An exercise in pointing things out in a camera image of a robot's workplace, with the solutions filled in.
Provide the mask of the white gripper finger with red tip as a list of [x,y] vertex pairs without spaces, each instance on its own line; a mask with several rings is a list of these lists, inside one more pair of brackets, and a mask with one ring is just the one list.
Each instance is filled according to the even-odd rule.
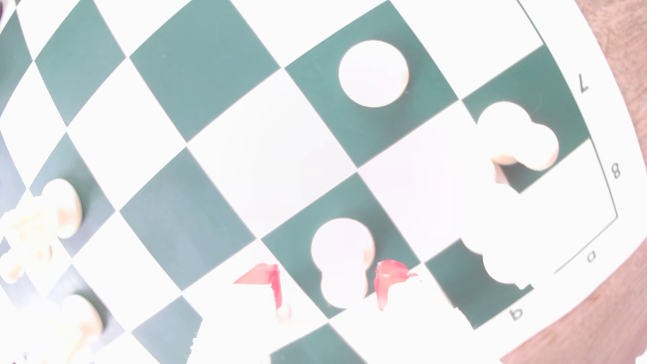
[[465,315],[437,296],[430,280],[403,263],[384,260],[374,280],[383,334],[396,363],[501,363]]
[[292,317],[279,265],[258,263],[206,292],[206,314],[187,363],[271,363],[273,338]]

